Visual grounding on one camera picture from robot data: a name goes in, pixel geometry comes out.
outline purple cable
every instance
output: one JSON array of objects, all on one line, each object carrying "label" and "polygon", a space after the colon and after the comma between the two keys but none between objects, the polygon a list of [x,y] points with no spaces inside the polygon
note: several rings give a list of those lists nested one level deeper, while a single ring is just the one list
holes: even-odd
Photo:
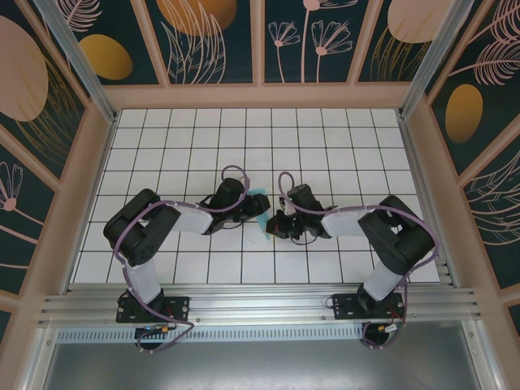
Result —
[{"label": "purple cable", "polygon": [[[399,210],[399,209],[396,209],[394,207],[388,207],[388,206],[381,206],[381,205],[368,205],[368,206],[346,206],[346,207],[341,207],[341,208],[338,208],[338,209],[332,209],[332,210],[325,210],[325,211],[314,211],[314,210],[307,210],[307,209],[304,209],[303,207],[300,207],[300,206],[297,206],[295,205],[294,203],[291,202],[291,199],[289,199],[289,196],[287,195],[287,193],[285,193],[282,189],[282,178],[284,176],[288,176],[289,179],[291,180],[291,189],[294,188],[294,177],[293,175],[291,175],[289,172],[287,171],[283,171],[279,174],[278,176],[278,190],[279,190],[279,193],[281,193],[282,197],[284,198],[285,200],[285,204],[286,205],[290,205],[292,206],[295,210],[299,210],[301,211],[302,213],[307,213],[307,214],[312,214],[312,215],[327,215],[327,214],[333,214],[333,213],[340,213],[341,211],[361,211],[361,210],[385,210],[385,211],[390,211],[392,213],[396,213],[396,214],[399,214],[411,221],[414,221],[417,225],[419,225],[421,228],[423,228],[426,233],[428,233],[431,237],[431,239],[433,240],[433,244],[435,246],[435,249],[433,251],[433,253],[431,254],[431,256],[429,258],[427,258],[426,260],[424,260],[423,262],[420,262],[419,264],[415,264],[415,266],[413,266],[407,273],[406,275],[404,275],[401,280],[399,281],[399,283],[397,283],[396,287],[397,288],[401,288],[401,287],[404,287],[405,288],[405,313],[404,313],[404,316],[403,316],[403,319],[406,320],[406,304],[407,304],[407,299],[408,299],[408,288],[407,288],[407,284],[406,284],[406,280],[408,278],[408,276],[415,270],[417,270],[418,268],[420,267],[424,267],[426,266],[429,262],[432,262],[438,255],[439,255],[439,251],[440,251],[440,241],[439,239],[437,238],[437,235],[433,232],[433,230],[431,230],[431,228],[426,225],[421,219],[417,218],[415,215],[412,215],[410,213],[407,213],[403,210]],[[366,334],[366,329],[368,328],[368,326],[370,325],[371,323],[368,322],[368,323],[365,323],[363,325],[363,330],[362,330],[362,343],[367,346],[367,347],[379,347],[380,349],[383,349],[383,346],[381,345],[377,345],[373,342],[371,342],[370,340],[368,340],[366,337],[365,337],[365,334]],[[390,345],[392,345],[395,341],[395,339],[397,338],[397,335],[399,334],[399,331],[397,331],[397,334],[388,342],[386,343],[385,347],[388,347]]]},{"label": "purple cable", "polygon": [[123,276],[124,276],[124,280],[127,282],[128,291],[136,298],[136,300],[139,302],[139,304],[141,306],[143,306],[143,308],[145,308],[146,311],[148,311],[149,313],[153,314],[155,317],[158,317],[160,319],[164,319],[167,323],[176,323],[176,324],[179,324],[179,325],[187,325],[187,326],[189,326],[188,329],[186,329],[185,331],[180,333],[175,339],[173,339],[172,341],[169,341],[167,343],[159,345],[156,349],[143,349],[142,348],[141,340],[143,339],[143,337],[147,336],[147,334],[144,333],[143,335],[141,335],[137,339],[137,347],[139,347],[141,352],[147,352],[147,353],[152,354],[154,352],[160,352],[160,351],[163,351],[164,349],[170,348],[175,342],[177,342],[177,340],[179,340],[181,337],[183,337],[189,331],[191,331],[195,327],[195,325],[193,323],[188,322],[188,321],[182,321],[180,319],[167,317],[166,315],[160,314],[157,311],[149,308],[146,305],[146,303],[141,299],[141,297],[139,296],[139,293],[135,290],[135,288],[132,285],[132,281],[130,280],[130,278],[128,276],[126,260],[119,254],[119,248],[121,247],[121,243],[123,242],[124,238],[127,236],[128,232],[130,232],[130,230],[134,226],[136,226],[137,223],[139,223],[139,221],[141,220],[142,217],[144,217],[151,210],[153,210],[153,209],[155,209],[156,207],[159,207],[159,206],[163,206],[163,205],[184,206],[184,207],[189,207],[189,208],[193,208],[193,209],[202,210],[202,211],[205,211],[205,212],[208,212],[208,213],[224,213],[224,212],[232,210],[235,207],[237,207],[238,205],[240,205],[244,201],[245,196],[247,195],[247,192],[249,191],[249,177],[246,175],[244,169],[238,167],[237,165],[228,165],[227,167],[225,167],[220,172],[220,178],[222,179],[222,181],[224,180],[224,173],[227,170],[231,169],[231,168],[237,169],[244,176],[244,191],[242,192],[242,194],[240,195],[238,200],[234,204],[232,204],[231,206],[225,207],[223,209],[208,209],[208,208],[205,208],[205,207],[202,207],[202,206],[199,206],[199,205],[193,205],[191,203],[186,203],[184,201],[158,201],[158,202],[155,202],[153,205],[148,206],[136,218],[134,218],[133,221],[123,230],[123,232],[121,233],[121,236],[119,237],[119,239],[115,243],[115,246],[114,246],[114,256],[115,256],[115,258],[117,258],[117,260],[121,263],[121,266],[123,267]]}]

